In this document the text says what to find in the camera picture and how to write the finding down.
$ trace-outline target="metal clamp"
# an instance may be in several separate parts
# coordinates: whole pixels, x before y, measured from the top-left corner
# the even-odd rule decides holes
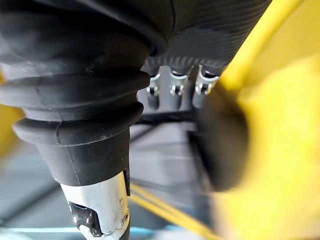
[[[160,78],[160,72],[157,75],[152,76],[150,78],[150,84],[146,88],[149,106],[154,110],[158,109],[160,105],[160,101],[159,101],[160,90],[159,90],[159,83],[158,83],[159,78]]]
[[[192,98],[192,104],[196,108],[201,108],[203,106],[205,97],[209,95],[211,90],[215,87],[219,77],[220,76],[204,69],[201,65],[199,66]]]

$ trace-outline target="textured black plastic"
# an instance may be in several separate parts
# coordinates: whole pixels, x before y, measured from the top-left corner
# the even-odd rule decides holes
[[[173,0],[175,27],[166,54],[148,57],[143,70],[167,65],[187,71],[207,66],[220,75],[271,0]]]

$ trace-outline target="yellow cable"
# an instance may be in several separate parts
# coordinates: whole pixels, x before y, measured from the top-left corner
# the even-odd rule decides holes
[[[139,187],[133,183],[131,183],[131,189],[141,195],[143,198],[149,200],[150,202],[158,205],[159,207],[163,208],[167,212],[176,215],[178,218],[184,219],[184,221],[188,221],[194,225],[197,225],[198,228],[203,229],[204,231],[210,231],[210,229],[205,226],[200,221],[194,219],[193,217],[190,217],[189,215],[185,214],[184,212],[180,211],[179,209],[176,209],[175,207],[169,205],[165,201],[159,199],[158,197],[154,196],[153,194],[147,192],[142,187]]]
[[[151,202],[148,202],[147,200],[142,199],[141,197],[131,194],[131,199],[136,204],[140,205],[141,207],[153,212],[157,216],[175,224],[180,227],[183,227],[193,233],[199,234],[200,236],[209,239],[209,240],[221,240],[220,237],[214,235],[210,229],[203,229],[202,227],[199,227],[196,224],[192,224],[186,219],[179,218],[175,215],[170,214],[169,212],[165,211],[164,209],[161,209],[160,207],[154,205]]]

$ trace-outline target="silver metal fitting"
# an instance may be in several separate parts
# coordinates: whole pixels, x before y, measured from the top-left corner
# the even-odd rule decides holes
[[[69,202],[73,221],[87,240],[119,240],[122,237],[130,221],[123,172],[96,184],[61,184],[61,188]]]
[[[160,72],[157,75],[152,76],[150,78],[150,84],[146,88],[148,103],[149,103],[149,106],[153,109],[159,108],[159,102],[160,102],[159,101],[160,89],[159,89],[159,83],[158,83],[159,78],[160,78]]]
[[[218,75],[207,70],[203,70],[203,67],[201,65],[199,66],[192,98],[192,103],[196,108],[201,108],[203,106],[205,97],[210,94],[218,80]]]

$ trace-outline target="blurred yellow object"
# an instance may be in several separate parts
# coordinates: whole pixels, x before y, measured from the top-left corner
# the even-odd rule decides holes
[[[139,194],[143,198],[131,194],[131,199],[136,204],[141,207],[151,211],[157,216],[175,224],[180,227],[183,227],[191,232],[199,234],[200,236],[209,239],[209,240],[221,240],[222,238],[216,236],[210,228],[203,225],[198,220],[188,216],[184,212],[176,209],[175,207],[169,205],[168,203],[162,201],[158,197],[153,194],[147,192],[142,187],[139,187],[133,183],[131,183],[130,188],[133,192]]]
[[[320,237],[319,12],[274,0],[221,76],[250,135],[242,182],[214,193],[226,240]]]
[[[0,72],[0,84],[4,78]],[[14,124],[23,116],[20,109],[0,104],[0,161],[13,148],[17,137],[12,130]]]

